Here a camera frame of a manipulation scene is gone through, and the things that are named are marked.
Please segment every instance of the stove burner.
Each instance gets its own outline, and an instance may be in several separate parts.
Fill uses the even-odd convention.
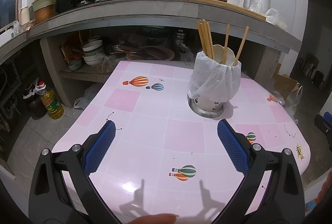
[[[76,7],[81,7],[84,5],[88,5],[88,4],[94,4],[94,3],[98,3],[101,0],[72,0],[70,3],[74,6],[74,8]]]

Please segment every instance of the condiment bottle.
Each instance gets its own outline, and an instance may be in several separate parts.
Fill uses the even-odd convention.
[[[54,95],[54,91],[47,91],[46,85],[43,81],[39,82],[39,85],[36,86],[36,90],[40,93],[40,100],[44,104],[49,117],[52,119],[58,119],[63,114],[63,107]]]

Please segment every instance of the window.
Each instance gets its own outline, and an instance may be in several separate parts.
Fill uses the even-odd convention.
[[[16,20],[16,0],[0,0],[0,28]]]

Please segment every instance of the pink table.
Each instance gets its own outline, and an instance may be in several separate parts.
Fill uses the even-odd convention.
[[[268,100],[270,94],[264,88],[245,75],[220,118],[196,115],[187,102],[192,68],[193,63],[184,62],[121,61],[55,145],[53,152],[82,144],[110,115],[118,129],[116,137],[90,179],[112,211],[131,217],[174,213],[180,216],[179,223],[210,223],[243,179],[217,136],[217,124],[223,118],[239,133],[255,133],[255,142],[267,150],[291,149],[301,174],[308,167],[310,149],[296,124],[282,106]],[[147,77],[148,84],[123,84],[139,76]],[[144,78],[136,83],[144,83]],[[156,83],[163,90],[146,89]],[[186,165],[194,167],[188,176],[173,171]],[[269,175],[265,173],[262,186],[266,187]],[[64,176],[73,200],[80,203],[68,173]],[[258,189],[248,212],[257,209],[264,191]]]

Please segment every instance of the kitchen shelf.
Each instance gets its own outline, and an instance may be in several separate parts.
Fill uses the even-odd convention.
[[[60,71],[60,76],[62,78],[98,83],[105,83],[110,75],[111,73],[98,73],[97,67],[91,67],[85,63],[82,63],[82,67],[76,71],[71,71],[69,69]]]
[[[197,29],[205,19],[212,32],[243,37],[277,51],[299,52],[302,42],[282,29],[239,11],[192,0],[109,0],[82,6],[44,21],[12,38],[0,47],[0,64],[34,40],[84,29],[111,26],[171,26]]]

